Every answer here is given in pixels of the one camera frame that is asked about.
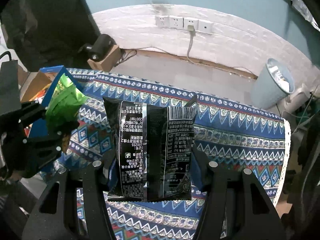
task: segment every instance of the green snack bag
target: green snack bag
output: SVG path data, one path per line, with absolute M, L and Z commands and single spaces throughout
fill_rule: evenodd
M 87 101 L 87 98 L 70 78 L 63 74 L 45 114 L 48 131 L 56 131 L 63 124 L 76 121 L 79 108 Z

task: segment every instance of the barcode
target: barcode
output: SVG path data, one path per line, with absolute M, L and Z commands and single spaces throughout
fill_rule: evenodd
M 196 114 L 196 107 L 167 106 L 169 120 L 193 119 Z

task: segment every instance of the floor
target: floor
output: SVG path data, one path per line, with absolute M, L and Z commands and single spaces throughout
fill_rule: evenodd
M 173 57 L 150 57 L 139 54 L 113 68 L 111 72 L 145 78 L 186 90 L 215 94 L 219 97 L 248 105 L 251 105 L 250 91 L 255 82 L 254 79 L 216 69 L 212 66 L 192 64 Z M 276 107 L 269 109 L 269 111 L 279 115 Z M 294 141 L 296 143 L 292 146 L 292 157 L 290 158 L 288 169 L 299 171 L 299 166 L 297 166 L 297 150 L 300 138 Z M 38 178 L 23 179 L 22 183 L 37 197 L 40 196 L 44 189 L 44 185 Z M 286 203 L 286 196 L 282 195 L 276 207 L 279 216 L 287 213 L 290 208 L 291 205 Z

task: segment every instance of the power cord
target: power cord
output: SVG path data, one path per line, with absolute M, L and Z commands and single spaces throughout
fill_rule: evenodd
M 2 59 L 5 55 L 8 55 L 9 56 L 9 60 L 12 60 L 10 51 L 5 51 L 4 53 L 2 53 L 0 55 L 0 59 Z
M 189 42 L 189 48 L 188 48 L 188 52 L 187 52 L 187 59 L 188 59 L 188 61 L 191 62 L 192 64 L 195 64 L 195 63 L 189 58 L 189 53 L 190 53 L 190 50 L 191 50 L 192 44 L 193 44 L 193 37 L 196 36 L 195 28 L 193 27 L 193 25 L 188 25 L 188 31 L 190 32 L 190 42 Z
M 287 111 L 283 111 L 283 112 L 281 113 L 281 117 L 282 117 L 283 113 L 286 112 L 286 113 L 288 113 L 288 114 L 290 114 L 290 115 L 292 115 L 292 116 L 294 116 L 294 117 L 296 117 L 296 118 L 300 118 L 299 123 L 298 123 L 297 127 L 294 129 L 294 131 L 291 133 L 291 136 L 292 136 L 295 132 L 297 132 L 297 130 L 298 130 L 300 127 L 302 127 L 302 126 L 306 125 L 307 123 L 309 123 L 309 122 L 311 121 L 311 119 L 313 118 L 314 115 L 311 116 L 309 119 L 307 119 L 307 120 L 305 120 L 304 122 L 301 123 L 302 119 L 305 117 L 304 114 L 306 113 L 306 110 L 308 109 L 308 106 L 310 105 L 310 103 L 311 103 L 311 101 L 312 101 L 312 99 L 313 99 L 313 97 L 314 97 L 314 95 L 315 95 L 315 93 L 316 93 L 319 85 L 320 85 L 320 84 L 318 84 L 318 85 L 316 86 L 315 91 L 312 93 L 312 95 L 311 95 L 311 97 L 310 97 L 310 99 L 309 99 L 309 101 L 308 101 L 308 104 L 307 104 L 306 108 L 305 108 L 304 111 L 303 111 L 302 116 L 296 116 L 296 115 L 291 114 L 291 113 L 289 113 L 289 112 L 287 112 Z
M 115 65 L 118 66 L 120 65 L 121 63 L 127 61 L 128 59 L 134 57 L 135 55 L 137 55 L 137 50 L 136 49 L 131 49 L 128 53 L 124 52 L 122 55 L 121 55 L 121 58 L 119 59 L 119 62 Z
M 190 50 L 191 50 L 192 45 L 193 45 L 193 36 L 192 36 L 192 34 L 190 34 L 190 35 L 191 35 L 191 36 L 190 36 L 190 43 L 189 43 L 189 48 L 188 48 L 188 52 L 187 52 L 187 58 L 188 58 L 188 61 L 189 61 L 189 62 L 191 62 L 191 63 L 193 63 L 193 64 L 197 64 L 197 63 L 191 61 L 190 58 L 189 58 L 189 53 L 190 53 Z M 137 50 L 139 50 L 139 49 L 151 49 L 151 48 L 152 48 L 152 49 L 161 50 L 161 51 L 163 51 L 164 53 L 169 54 L 169 55 L 171 55 L 171 56 L 173 56 L 173 57 L 181 60 L 181 57 L 179 57 L 178 55 L 172 54 L 172 53 L 170 53 L 170 52 L 167 52 L 167 51 L 164 50 L 164 49 L 161 49 L 161 48 L 158 48 L 158 47 L 154 47 L 154 46 L 142 47 L 142 48 L 134 48 L 134 49 L 129 49 L 129 50 L 131 50 L 131 52 L 132 52 L 132 51 L 137 51 Z M 125 58 L 124 61 L 127 61 L 129 58 L 134 57 L 135 55 L 137 55 L 137 54 L 134 54 L 134 55 L 132 55 L 132 56 L 130 56 L 130 57 Z M 119 64 L 123 63 L 124 61 L 123 61 L 122 59 L 120 59 L 119 62 L 115 65 L 115 67 L 118 66 Z M 250 72 L 252 75 L 255 75 L 255 73 L 253 73 L 251 70 L 249 70 L 249 69 L 247 69 L 247 68 L 245 68 L 245 67 L 231 67 L 231 68 L 235 68 L 235 69 L 241 69 L 241 68 L 242 68 L 242 69 L 245 69 L 245 70 L 247 70 L 248 72 Z

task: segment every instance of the blue box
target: blue box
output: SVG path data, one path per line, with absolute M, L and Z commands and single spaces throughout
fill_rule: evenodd
M 52 77 L 54 77 L 49 89 L 47 90 L 41 105 L 43 107 L 47 107 L 50 103 L 50 100 L 52 98 L 53 92 L 58 84 L 58 81 L 60 77 L 65 74 L 68 78 L 71 79 L 71 81 L 74 83 L 74 85 L 82 92 L 83 87 L 73 78 L 73 76 L 69 73 L 69 71 L 64 66 L 55 66 L 55 67 L 45 67 L 40 68 L 41 72 L 45 74 L 50 74 Z M 48 135 L 48 129 L 47 129 L 47 123 L 44 119 L 39 119 L 35 121 L 32 124 L 32 127 L 30 129 L 29 137 L 40 137 L 40 136 L 46 136 Z

